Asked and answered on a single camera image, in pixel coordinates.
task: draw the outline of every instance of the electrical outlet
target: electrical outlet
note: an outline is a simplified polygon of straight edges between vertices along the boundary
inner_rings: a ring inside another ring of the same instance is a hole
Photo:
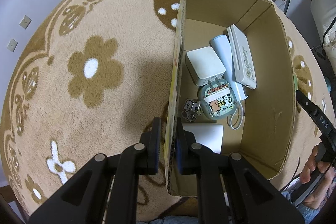
[[[29,17],[27,17],[27,16],[25,15],[25,17],[23,18],[23,20],[22,20],[21,23],[20,23],[20,26],[21,26],[23,29],[26,29],[26,28],[28,27],[28,25],[30,24],[31,21],[32,21],[32,20],[31,20]]]
[[[7,45],[7,49],[9,49],[11,52],[14,52],[16,45],[17,45],[17,42],[12,38]]]

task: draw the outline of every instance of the open cardboard box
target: open cardboard box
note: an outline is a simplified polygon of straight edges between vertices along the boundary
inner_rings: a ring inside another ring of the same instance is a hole
[[[211,121],[202,114],[196,122],[222,124],[221,152],[241,153],[267,179],[278,175],[286,160],[294,124],[295,89],[285,30],[273,3],[181,0],[164,149],[166,184],[172,195],[197,195],[195,175],[181,176],[174,160],[177,117],[186,99],[197,99],[199,88],[185,66],[185,54],[209,46],[210,39],[232,24],[247,36],[257,79],[255,90],[246,88],[249,97],[245,101],[245,121],[236,131],[227,125],[227,118]]]

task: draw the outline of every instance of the white spot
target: white spot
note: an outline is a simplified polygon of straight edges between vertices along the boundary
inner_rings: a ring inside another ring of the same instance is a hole
[[[179,3],[174,3],[174,4],[171,5],[171,8],[172,8],[173,10],[178,10],[179,7],[180,7],[180,4],[179,4]]]
[[[177,19],[176,18],[172,19],[170,23],[173,27],[176,27]]]
[[[36,195],[36,197],[37,197],[39,200],[42,199],[42,196],[41,196],[41,194],[38,192],[38,190],[36,190],[35,188],[33,188],[33,192],[34,192],[34,194]]]
[[[160,15],[165,15],[165,14],[166,14],[166,9],[165,9],[165,8],[160,8],[159,10],[157,10],[157,12],[158,12]]]
[[[87,79],[92,78],[98,69],[98,60],[96,58],[90,58],[88,61],[86,61],[84,65],[84,76]]]

